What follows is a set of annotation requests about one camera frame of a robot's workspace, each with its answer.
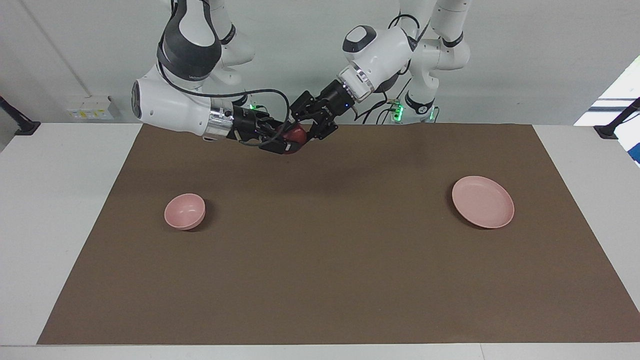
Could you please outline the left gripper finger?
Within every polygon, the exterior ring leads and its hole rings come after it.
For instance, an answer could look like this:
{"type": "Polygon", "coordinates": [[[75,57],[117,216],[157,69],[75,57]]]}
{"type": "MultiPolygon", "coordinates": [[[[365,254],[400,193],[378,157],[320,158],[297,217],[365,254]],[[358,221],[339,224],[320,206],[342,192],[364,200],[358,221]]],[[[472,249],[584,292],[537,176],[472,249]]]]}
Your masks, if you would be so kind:
{"type": "Polygon", "coordinates": [[[305,120],[319,122],[323,120],[322,98],[313,96],[309,91],[304,91],[290,104],[290,116],[292,122],[302,122],[305,120]]]}
{"type": "Polygon", "coordinates": [[[310,119],[312,120],[312,124],[306,132],[307,140],[318,139],[322,141],[338,130],[335,118],[336,116],[330,112],[314,112],[311,114],[310,119]]]}

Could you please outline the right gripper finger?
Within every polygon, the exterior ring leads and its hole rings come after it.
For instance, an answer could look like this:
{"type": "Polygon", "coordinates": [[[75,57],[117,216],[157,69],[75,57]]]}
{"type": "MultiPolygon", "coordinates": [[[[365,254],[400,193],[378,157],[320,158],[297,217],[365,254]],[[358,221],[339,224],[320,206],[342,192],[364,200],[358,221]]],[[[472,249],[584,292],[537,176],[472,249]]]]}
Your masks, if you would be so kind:
{"type": "Polygon", "coordinates": [[[290,120],[279,121],[272,117],[265,118],[265,129],[270,133],[270,136],[275,136],[278,133],[284,136],[286,132],[293,129],[293,123],[290,120]]]}
{"type": "Polygon", "coordinates": [[[259,150],[267,151],[278,155],[290,155],[299,151],[303,146],[303,142],[294,141],[279,137],[271,142],[265,142],[258,146],[259,150]]]}

